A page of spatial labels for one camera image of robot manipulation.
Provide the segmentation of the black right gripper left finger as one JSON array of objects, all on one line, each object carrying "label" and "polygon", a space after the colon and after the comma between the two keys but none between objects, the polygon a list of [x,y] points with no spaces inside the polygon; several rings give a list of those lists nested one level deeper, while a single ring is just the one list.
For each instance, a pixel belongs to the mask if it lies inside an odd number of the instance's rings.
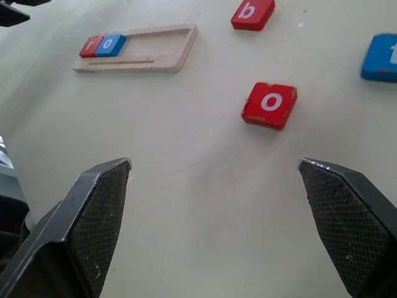
[{"label": "black right gripper left finger", "polygon": [[24,202],[1,199],[2,297],[99,297],[117,245],[128,158],[81,173],[37,223]]}]

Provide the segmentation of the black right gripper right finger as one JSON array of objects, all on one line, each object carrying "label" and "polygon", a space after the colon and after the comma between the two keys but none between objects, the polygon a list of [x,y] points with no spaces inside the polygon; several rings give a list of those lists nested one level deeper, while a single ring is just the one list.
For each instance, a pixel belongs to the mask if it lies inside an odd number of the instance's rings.
[{"label": "black right gripper right finger", "polygon": [[319,237],[351,297],[396,297],[396,207],[341,165],[300,158]]}]

